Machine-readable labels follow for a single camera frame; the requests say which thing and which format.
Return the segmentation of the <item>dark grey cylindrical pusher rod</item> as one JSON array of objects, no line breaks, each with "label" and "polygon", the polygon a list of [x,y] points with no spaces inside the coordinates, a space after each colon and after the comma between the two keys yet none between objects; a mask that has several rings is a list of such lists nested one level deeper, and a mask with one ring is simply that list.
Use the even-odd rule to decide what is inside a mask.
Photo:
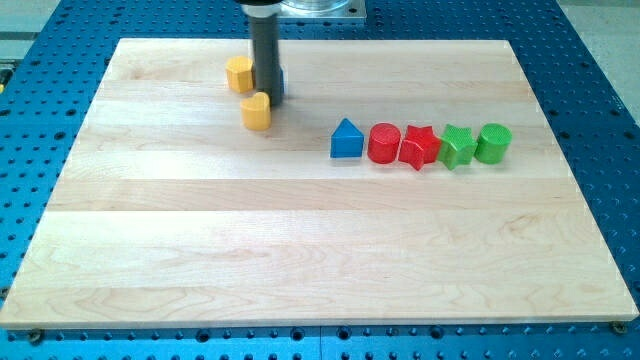
[{"label": "dark grey cylindrical pusher rod", "polygon": [[279,106],[280,95],[280,55],[279,28],[277,15],[269,17],[249,17],[249,31],[255,67],[255,87],[266,93],[272,106]]}]

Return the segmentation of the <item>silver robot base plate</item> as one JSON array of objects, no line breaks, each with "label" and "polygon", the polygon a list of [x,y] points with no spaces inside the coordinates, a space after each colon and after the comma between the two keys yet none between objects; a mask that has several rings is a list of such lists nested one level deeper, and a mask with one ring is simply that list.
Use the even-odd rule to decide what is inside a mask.
[{"label": "silver robot base plate", "polygon": [[358,24],[366,21],[366,0],[283,0],[278,16],[289,22]]}]

